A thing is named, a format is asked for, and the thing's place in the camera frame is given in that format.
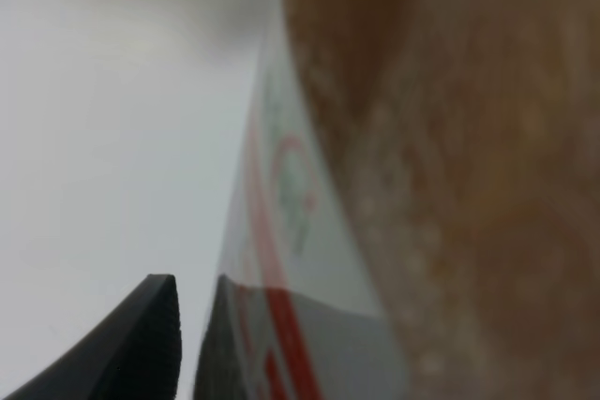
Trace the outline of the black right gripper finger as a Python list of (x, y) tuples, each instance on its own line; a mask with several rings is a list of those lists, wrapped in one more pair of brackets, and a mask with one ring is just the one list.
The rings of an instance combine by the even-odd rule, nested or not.
[(73, 348), (7, 397), (174, 399), (181, 361), (175, 277), (150, 274)]

